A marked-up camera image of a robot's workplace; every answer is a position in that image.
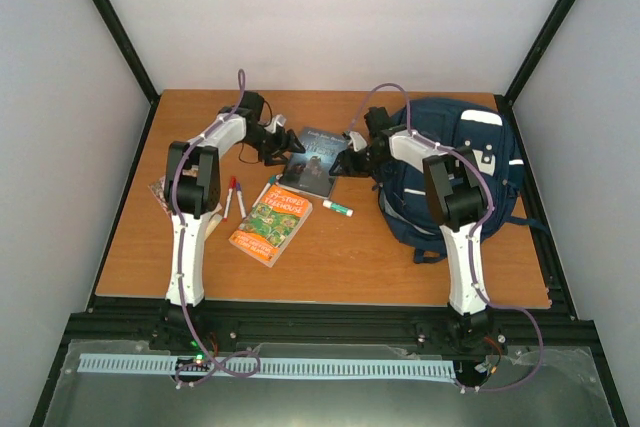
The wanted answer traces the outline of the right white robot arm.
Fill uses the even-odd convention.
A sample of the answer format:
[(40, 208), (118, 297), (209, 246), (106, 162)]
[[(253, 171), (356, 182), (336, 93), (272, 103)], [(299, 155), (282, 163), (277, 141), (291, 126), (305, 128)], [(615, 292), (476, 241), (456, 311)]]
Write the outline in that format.
[(428, 139), (408, 123), (393, 125), (383, 107), (370, 108), (365, 123), (371, 140), (346, 130), (347, 147), (337, 155), (330, 174), (374, 178), (381, 213), (392, 232), (409, 242), (417, 240), (419, 229), (391, 206), (384, 192), (382, 167), (395, 160), (423, 175), (426, 206), (442, 234), (449, 266), (446, 338), (452, 349), (468, 353), (492, 330), (480, 245), (482, 224), (491, 216), (494, 204), (473, 150)]

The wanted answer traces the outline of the dark fantasy paperback book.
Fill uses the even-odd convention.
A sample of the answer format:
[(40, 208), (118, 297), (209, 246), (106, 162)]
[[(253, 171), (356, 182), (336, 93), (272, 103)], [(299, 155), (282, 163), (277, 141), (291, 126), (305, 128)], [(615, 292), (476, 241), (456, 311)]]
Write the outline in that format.
[(285, 189), (328, 199), (336, 182), (329, 170), (337, 155), (346, 149), (347, 140), (335, 134), (304, 127), (299, 136), (304, 153), (292, 154), (278, 180)]

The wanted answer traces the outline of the orange treehouse paperback book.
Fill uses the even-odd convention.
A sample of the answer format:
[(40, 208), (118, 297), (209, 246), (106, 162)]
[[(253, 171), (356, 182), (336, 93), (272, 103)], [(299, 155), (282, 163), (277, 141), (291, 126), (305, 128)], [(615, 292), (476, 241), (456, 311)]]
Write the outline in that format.
[(232, 233), (229, 242), (272, 267), (312, 210), (308, 199), (276, 184), (271, 185)]

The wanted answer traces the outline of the navy blue student backpack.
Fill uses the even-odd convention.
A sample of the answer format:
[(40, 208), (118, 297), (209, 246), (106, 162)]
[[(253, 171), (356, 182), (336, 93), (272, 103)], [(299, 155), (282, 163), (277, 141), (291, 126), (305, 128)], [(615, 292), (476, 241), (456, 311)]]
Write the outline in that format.
[[(446, 146), (472, 149), (494, 204), (494, 212), (482, 226), (482, 240), (493, 236), (505, 223), (549, 231), (537, 219), (513, 215), (525, 163), (513, 129), (501, 114), (450, 98), (421, 98), (410, 106), (411, 127), (421, 135)], [(382, 215), (393, 236), (414, 249), (413, 261), (422, 264), (444, 260), (445, 242), (428, 210), (423, 174), (405, 162), (390, 160), (376, 171), (374, 179)]]

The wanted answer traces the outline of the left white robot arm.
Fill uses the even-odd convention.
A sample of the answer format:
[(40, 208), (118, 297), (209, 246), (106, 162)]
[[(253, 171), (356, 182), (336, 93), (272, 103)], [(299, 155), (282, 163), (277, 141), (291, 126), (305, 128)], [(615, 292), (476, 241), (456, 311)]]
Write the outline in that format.
[(168, 149), (164, 198), (171, 214), (173, 248), (167, 293), (167, 320), (172, 335), (186, 349), (201, 347), (208, 325), (195, 316), (204, 299), (203, 260), (206, 230), (221, 197), (220, 161), (236, 144), (253, 148), (266, 166), (287, 163), (289, 153), (304, 146), (286, 118), (271, 115), (261, 121), (268, 103), (257, 92), (241, 94), (238, 103), (222, 108), (211, 125), (188, 141), (174, 141)]

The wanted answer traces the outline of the white green glue stick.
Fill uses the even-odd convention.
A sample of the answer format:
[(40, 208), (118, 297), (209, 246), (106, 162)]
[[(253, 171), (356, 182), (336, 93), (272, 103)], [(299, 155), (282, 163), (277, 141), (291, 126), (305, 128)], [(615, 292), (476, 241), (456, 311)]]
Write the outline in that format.
[(333, 202), (329, 199), (325, 199), (323, 201), (323, 206), (331, 211), (340, 213), (344, 216), (351, 217), (354, 211), (346, 206), (340, 205), (336, 202)]

